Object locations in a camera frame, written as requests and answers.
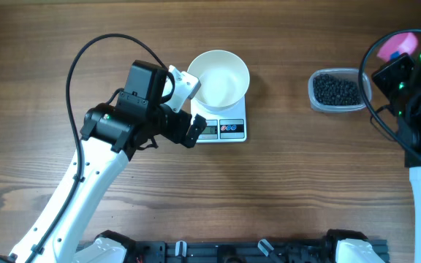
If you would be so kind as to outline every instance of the wooden tabletop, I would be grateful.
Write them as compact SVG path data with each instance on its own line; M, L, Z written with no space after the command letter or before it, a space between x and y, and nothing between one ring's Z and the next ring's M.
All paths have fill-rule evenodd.
M406 27L421 27L421 1L0 6L0 254L35 222L74 153L64 98L73 58L90 39L116 32L181 70L208 50L240 56L251 73L248 140L186 149L160 137L159 149L138 152L109 188L84 240L106 229L164 241L352 229L387 239L393 262L412 262L414 200L403 151L375 131L366 110L314 112L307 90L316 70L356 68L374 40ZM136 59L153 62L124 39L86 52L72 80L78 127L124 86ZM380 64L373 58L368 72ZM376 87L372 102L386 102Z

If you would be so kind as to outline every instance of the wooden table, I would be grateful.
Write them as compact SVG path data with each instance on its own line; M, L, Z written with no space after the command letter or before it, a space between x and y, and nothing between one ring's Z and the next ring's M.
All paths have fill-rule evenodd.
M318 70L358 67L388 31L421 27L421 1L169 1L0 6L0 254L35 222L74 153L64 85L90 39L130 34L186 70L214 49L251 72L249 139L191 150L160 137L137 153L94 214L84 240L111 229L136 240L319 238L329 228L388 239L393 262L412 262L414 203L403 151L366 110L310 108ZM109 39L81 58L75 118L126 81L135 44ZM380 65L372 60L369 72ZM373 90L373 104L386 101Z

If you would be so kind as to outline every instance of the digital scale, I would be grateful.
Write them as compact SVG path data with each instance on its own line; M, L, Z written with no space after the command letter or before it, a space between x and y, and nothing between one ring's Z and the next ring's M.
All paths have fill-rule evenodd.
M191 100L191 114L204 117L208 126L197 139L198 143L246 141L245 97L228 109L211 111L196 99Z

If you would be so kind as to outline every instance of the scale control panel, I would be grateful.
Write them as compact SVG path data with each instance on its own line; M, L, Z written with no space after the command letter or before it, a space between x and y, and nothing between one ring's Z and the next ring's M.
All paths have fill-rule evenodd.
M243 119L206 120L208 126L198 140L229 140L245 139L245 121Z

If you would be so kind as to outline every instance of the bowl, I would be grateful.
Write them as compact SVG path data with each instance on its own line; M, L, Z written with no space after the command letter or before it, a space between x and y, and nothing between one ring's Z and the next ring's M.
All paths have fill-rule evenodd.
M311 108L321 113L347 113L365 108L365 103L349 106L332 106L324 105L319 103L314 96L314 85L313 80L315 77L321 74L329 74L341 80L351 80L358 85L358 69L321 69L312 74L308 81L308 95L310 97ZM363 73L363 87L368 97L368 101L371 101L371 84L368 76Z
M211 111L225 110L242 99L249 87L249 70L234 53L212 50L196 57L188 73L199 78L194 99Z

